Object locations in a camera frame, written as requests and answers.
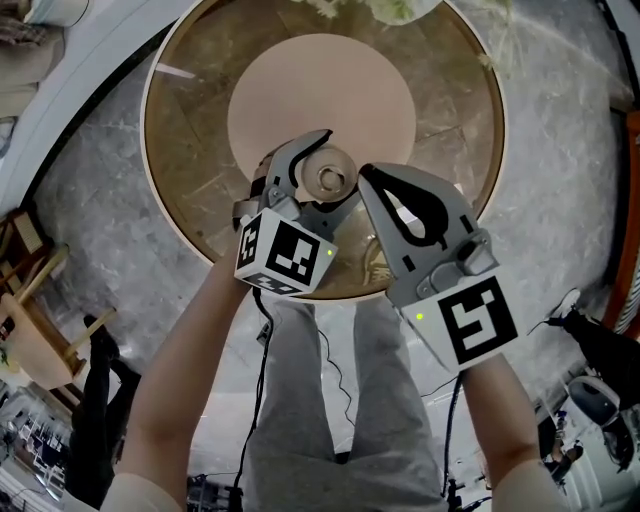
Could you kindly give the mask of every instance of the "shoe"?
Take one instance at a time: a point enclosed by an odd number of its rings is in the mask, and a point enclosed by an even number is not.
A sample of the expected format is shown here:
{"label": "shoe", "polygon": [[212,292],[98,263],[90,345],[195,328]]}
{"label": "shoe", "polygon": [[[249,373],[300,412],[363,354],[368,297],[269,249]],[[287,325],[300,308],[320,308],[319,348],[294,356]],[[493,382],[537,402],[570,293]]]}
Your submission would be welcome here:
{"label": "shoe", "polygon": [[391,279],[391,270],[384,258],[380,242],[374,238],[364,254],[364,279],[365,286],[369,284],[383,284]]}
{"label": "shoe", "polygon": [[547,320],[555,319],[555,320],[564,320],[569,313],[571,313],[574,309],[576,309],[576,302],[580,299],[580,290],[574,288],[573,290],[569,290],[569,292],[564,296],[562,302],[553,310],[547,318],[545,318],[545,322]]}
{"label": "shoe", "polygon": [[[91,327],[97,318],[93,315],[86,315],[84,317],[84,325]],[[114,340],[108,333],[107,328],[101,325],[96,332],[91,335],[91,345],[97,343],[106,353],[109,359],[118,359],[120,357],[120,349],[116,340]]]}

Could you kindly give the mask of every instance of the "wooden chair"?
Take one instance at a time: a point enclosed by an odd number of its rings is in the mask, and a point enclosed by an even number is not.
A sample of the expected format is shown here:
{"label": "wooden chair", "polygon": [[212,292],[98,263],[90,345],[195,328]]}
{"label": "wooden chair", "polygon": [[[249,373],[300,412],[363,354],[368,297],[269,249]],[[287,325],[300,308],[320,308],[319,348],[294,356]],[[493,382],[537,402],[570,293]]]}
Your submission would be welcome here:
{"label": "wooden chair", "polygon": [[46,390],[73,381],[86,364],[85,360],[78,359],[78,348],[115,315],[115,309],[108,309],[78,339],[69,342],[38,307],[32,299],[33,293],[68,254],[69,247],[65,245],[42,267],[29,285],[15,296],[5,293],[0,300],[4,317],[10,316],[15,322],[15,329],[6,342],[8,356]]}
{"label": "wooden chair", "polygon": [[0,289],[16,293],[28,284],[51,247],[34,211],[13,210],[0,219]]}

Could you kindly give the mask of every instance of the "marble floor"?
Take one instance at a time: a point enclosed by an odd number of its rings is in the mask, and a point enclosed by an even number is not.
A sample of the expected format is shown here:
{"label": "marble floor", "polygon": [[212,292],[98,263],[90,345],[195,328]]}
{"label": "marble floor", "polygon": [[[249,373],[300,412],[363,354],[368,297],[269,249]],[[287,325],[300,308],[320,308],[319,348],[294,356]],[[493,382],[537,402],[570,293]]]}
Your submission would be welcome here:
{"label": "marble floor", "polygon": [[[498,258],[517,278],[525,320],[533,327],[569,288],[589,286],[605,270],[619,146],[609,105],[628,101],[630,89],[617,44],[590,0],[513,0],[509,15],[488,0],[453,3],[487,42],[504,84],[506,163],[483,226],[493,236]],[[123,355],[141,371],[208,270],[167,223],[145,176],[139,109],[149,66],[150,59],[96,108],[35,194],[46,231],[71,246],[66,267],[39,300],[69,336],[82,330],[84,312],[116,307],[118,316],[109,329]],[[595,298],[606,298],[606,290]],[[357,410],[353,313],[350,304],[317,308],[318,325],[355,398],[351,418]],[[194,473],[237,470],[254,403],[260,326],[255,307],[245,303],[192,446]],[[415,336],[407,333],[407,341],[421,393],[452,377]],[[513,346],[507,357],[532,399],[548,397],[565,372],[583,362],[575,343],[547,327]],[[343,451],[352,427],[337,384],[337,372],[325,364],[330,426],[336,449]],[[424,399],[439,450],[451,388]],[[480,474],[481,460],[464,399],[458,407],[454,472],[471,482]],[[233,475],[215,478],[228,482]]]}

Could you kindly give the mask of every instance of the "person's arm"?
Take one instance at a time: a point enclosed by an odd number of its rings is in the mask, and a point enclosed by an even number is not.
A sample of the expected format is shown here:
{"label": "person's arm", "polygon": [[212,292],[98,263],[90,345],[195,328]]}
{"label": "person's arm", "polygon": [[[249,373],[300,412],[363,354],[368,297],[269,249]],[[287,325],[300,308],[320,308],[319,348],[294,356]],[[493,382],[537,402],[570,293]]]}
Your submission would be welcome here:
{"label": "person's arm", "polygon": [[186,503],[193,435],[231,322],[249,286],[233,277],[235,245],[216,263],[138,387],[118,473],[150,480]]}
{"label": "person's arm", "polygon": [[495,489],[513,468],[540,459],[533,406],[502,355],[468,369],[462,385]]}

